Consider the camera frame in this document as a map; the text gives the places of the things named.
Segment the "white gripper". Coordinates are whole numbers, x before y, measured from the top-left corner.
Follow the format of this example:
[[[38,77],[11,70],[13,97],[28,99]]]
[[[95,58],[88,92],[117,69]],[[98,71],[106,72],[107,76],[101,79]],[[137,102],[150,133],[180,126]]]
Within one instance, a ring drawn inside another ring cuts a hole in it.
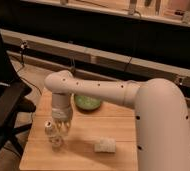
[[[65,130],[69,132],[71,128],[70,121],[72,120],[72,117],[73,117],[73,110],[71,107],[63,109],[57,109],[57,108],[52,109],[52,118],[56,122],[58,130],[61,130],[62,128],[61,122],[64,122]]]

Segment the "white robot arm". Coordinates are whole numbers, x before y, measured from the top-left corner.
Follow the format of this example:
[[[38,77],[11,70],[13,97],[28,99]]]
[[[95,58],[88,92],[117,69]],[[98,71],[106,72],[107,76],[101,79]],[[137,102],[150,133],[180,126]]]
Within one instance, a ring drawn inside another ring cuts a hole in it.
[[[52,93],[52,118],[59,130],[71,127],[73,94],[132,108],[138,171],[190,171],[188,108],[173,82],[163,78],[144,82],[83,80],[62,70],[49,74],[44,84]]]

